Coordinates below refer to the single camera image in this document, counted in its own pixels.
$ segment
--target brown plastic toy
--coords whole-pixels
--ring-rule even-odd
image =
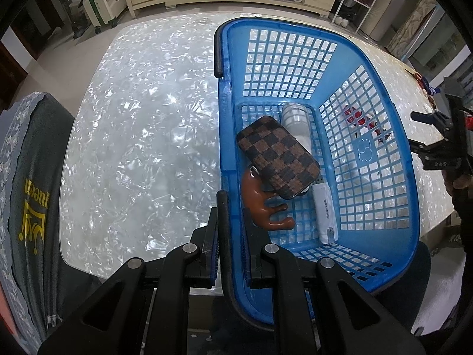
[[[274,191],[264,191],[261,189],[263,182],[254,167],[248,167],[241,179],[241,195],[243,204],[250,209],[253,222],[267,231],[291,230],[296,226],[293,218],[287,217],[280,222],[273,222],[269,217],[276,212],[285,211],[287,204],[280,204],[276,207],[268,207],[264,202],[278,194]]]

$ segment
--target suitcase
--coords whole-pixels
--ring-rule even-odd
[[[112,28],[117,26],[117,17],[125,9],[126,0],[83,0],[83,5],[95,33],[99,34],[107,24]]]

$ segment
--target basket handle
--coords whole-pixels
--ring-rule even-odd
[[[226,26],[229,22],[224,22],[221,26],[217,28],[213,36],[213,74],[216,78],[223,77],[223,58],[222,58],[222,31],[223,27]]]
[[[217,192],[218,210],[218,251],[221,267],[222,289],[225,300],[233,313],[250,328],[266,332],[274,331],[274,326],[261,323],[249,316],[238,303],[233,288],[233,259],[230,239],[229,197],[226,191]]]

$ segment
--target black clamp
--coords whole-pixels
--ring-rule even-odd
[[[219,217],[229,220],[226,192],[217,198]],[[306,290],[323,355],[425,354],[422,344],[333,259],[297,258],[271,243],[268,232],[253,224],[249,209],[243,209],[243,218],[247,283],[273,291],[279,354],[318,353]]]
[[[471,158],[468,155],[466,126],[462,99],[465,92],[452,78],[445,78],[445,98],[448,100],[451,118],[435,111],[431,114],[412,112],[411,119],[416,122],[433,125],[444,137],[436,143],[425,145],[409,140],[411,152],[419,155],[426,171],[442,169],[455,173],[456,177],[471,175]]]
[[[162,259],[124,263],[41,345],[39,355],[186,354],[189,289],[217,277],[217,208],[191,241]],[[145,326],[149,326],[147,335]]]

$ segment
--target checkered phone case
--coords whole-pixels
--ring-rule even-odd
[[[259,118],[236,138],[260,176],[283,199],[298,195],[320,174],[319,163],[273,117]]]

